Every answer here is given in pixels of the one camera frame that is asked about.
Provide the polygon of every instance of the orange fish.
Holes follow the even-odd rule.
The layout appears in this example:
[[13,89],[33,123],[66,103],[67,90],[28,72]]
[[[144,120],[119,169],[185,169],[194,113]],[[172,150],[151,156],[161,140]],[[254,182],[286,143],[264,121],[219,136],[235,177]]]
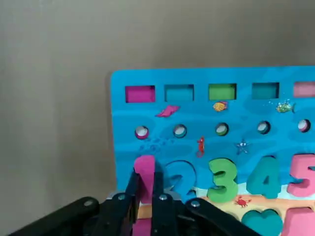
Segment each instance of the orange fish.
[[217,112],[221,112],[227,109],[227,102],[216,102],[213,105],[213,109]]

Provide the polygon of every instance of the teal number 4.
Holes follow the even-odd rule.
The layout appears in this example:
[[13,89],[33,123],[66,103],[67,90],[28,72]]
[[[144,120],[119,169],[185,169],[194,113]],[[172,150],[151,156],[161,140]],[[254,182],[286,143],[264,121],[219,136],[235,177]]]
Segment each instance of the teal number 4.
[[268,199],[278,197],[281,192],[279,162],[272,156],[264,156],[247,180],[247,191],[261,194]]

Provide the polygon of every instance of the number 5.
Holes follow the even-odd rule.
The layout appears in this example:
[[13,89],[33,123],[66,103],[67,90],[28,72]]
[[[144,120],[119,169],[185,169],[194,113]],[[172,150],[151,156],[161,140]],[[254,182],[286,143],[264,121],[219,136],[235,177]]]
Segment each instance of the number 5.
[[290,174],[294,178],[303,179],[303,182],[290,183],[287,187],[288,193],[296,197],[308,197],[315,193],[315,171],[310,166],[315,166],[314,154],[293,156]]

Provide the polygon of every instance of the rectangular slot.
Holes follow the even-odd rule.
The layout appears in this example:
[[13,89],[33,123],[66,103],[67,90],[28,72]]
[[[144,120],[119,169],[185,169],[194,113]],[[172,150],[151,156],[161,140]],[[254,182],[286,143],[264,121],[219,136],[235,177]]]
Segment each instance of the rectangular slot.
[[279,98],[279,83],[253,83],[252,99]]
[[165,85],[166,102],[193,101],[193,85]]
[[155,102],[155,86],[126,86],[126,102]]
[[295,82],[294,97],[315,97],[315,82]]
[[235,100],[236,84],[210,84],[209,100]]

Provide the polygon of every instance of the wooden puzzle board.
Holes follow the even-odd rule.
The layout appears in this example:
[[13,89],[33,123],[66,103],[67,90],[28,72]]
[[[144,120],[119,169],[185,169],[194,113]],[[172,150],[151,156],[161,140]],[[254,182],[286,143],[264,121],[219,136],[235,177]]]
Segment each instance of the wooden puzzle board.
[[314,235],[315,66],[117,71],[111,100],[119,190],[150,154],[183,201],[263,236]]

